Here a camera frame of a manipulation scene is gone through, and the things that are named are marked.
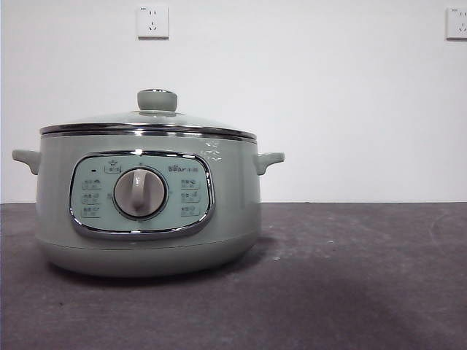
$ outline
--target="lid handle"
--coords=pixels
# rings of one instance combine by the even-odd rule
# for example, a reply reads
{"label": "lid handle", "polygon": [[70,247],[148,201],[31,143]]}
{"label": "lid handle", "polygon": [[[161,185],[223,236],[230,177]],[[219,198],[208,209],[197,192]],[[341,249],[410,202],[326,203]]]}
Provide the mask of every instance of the lid handle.
{"label": "lid handle", "polygon": [[138,92],[138,106],[142,111],[170,111],[177,109],[177,94],[163,89]]}

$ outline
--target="control panel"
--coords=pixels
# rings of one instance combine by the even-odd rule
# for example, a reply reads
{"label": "control panel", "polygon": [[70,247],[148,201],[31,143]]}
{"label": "control panel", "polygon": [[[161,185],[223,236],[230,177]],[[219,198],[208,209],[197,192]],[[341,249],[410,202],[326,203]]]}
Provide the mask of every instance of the control panel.
{"label": "control panel", "polygon": [[70,213],[95,238],[164,238],[198,232],[209,221],[214,193],[209,167],[176,152],[93,153],[74,169]]}

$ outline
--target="dark gray countertop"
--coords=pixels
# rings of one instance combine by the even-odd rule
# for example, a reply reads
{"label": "dark gray countertop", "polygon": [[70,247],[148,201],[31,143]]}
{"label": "dark gray countertop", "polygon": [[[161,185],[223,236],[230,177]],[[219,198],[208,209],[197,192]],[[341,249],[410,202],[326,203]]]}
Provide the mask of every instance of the dark gray countertop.
{"label": "dark gray countertop", "polygon": [[467,203],[263,204],[222,268],[154,279],[48,264],[1,206],[2,349],[467,349]]}

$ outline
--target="electrical socket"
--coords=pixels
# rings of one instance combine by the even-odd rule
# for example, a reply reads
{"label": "electrical socket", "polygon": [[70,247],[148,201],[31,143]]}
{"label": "electrical socket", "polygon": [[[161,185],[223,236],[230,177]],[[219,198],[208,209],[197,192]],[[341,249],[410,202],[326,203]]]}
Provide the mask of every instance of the electrical socket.
{"label": "electrical socket", "polygon": [[169,8],[165,5],[140,6],[136,11],[138,38],[169,38]]}
{"label": "electrical socket", "polygon": [[447,9],[447,39],[467,39],[467,7]]}

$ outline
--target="chrome bezel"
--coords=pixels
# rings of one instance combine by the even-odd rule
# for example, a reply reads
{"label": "chrome bezel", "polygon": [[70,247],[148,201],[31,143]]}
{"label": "chrome bezel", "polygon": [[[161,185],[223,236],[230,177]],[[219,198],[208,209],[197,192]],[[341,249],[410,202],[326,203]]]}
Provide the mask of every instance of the chrome bezel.
{"label": "chrome bezel", "polygon": [[[189,225],[182,226],[182,227],[163,229],[163,230],[132,230],[132,231],[105,230],[105,229],[98,229],[98,228],[83,224],[74,215],[73,208],[72,208],[72,190],[73,190],[74,177],[76,174],[77,167],[84,159],[96,158],[96,157],[111,157],[115,155],[139,155],[139,156],[153,155],[153,156],[158,156],[158,157],[196,159],[201,164],[201,166],[204,168],[204,171],[206,174],[207,192],[208,192],[207,210],[204,212],[201,218],[199,218],[197,221]],[[215,194],[214,194],[214,186],[212,183],[212,173],[210,171],[208,163],[202,157],[195,155],[195,154],[181,153],[181,152],[166,152],[166,151],[145,151],[141,149],[125,150],[125,151],[92,152],[80,158],[80,160],[78,160],[78,162],[74,166],[72,181],[70,183],[70,192],[69,192],[69,213],[70,213],[72,224],[75,230],[79,234],[89,237],[89,238],[109,239],[109,240],[116,240],[116,241],[146,241],[146,240],[149,241],[149,240],[162,239],[162,238],[189,236],[189,235],[193,235],[199,232],[206,226],[206,224],[212,218],[212,215],[214,214],[214,210],[215,210]]]}

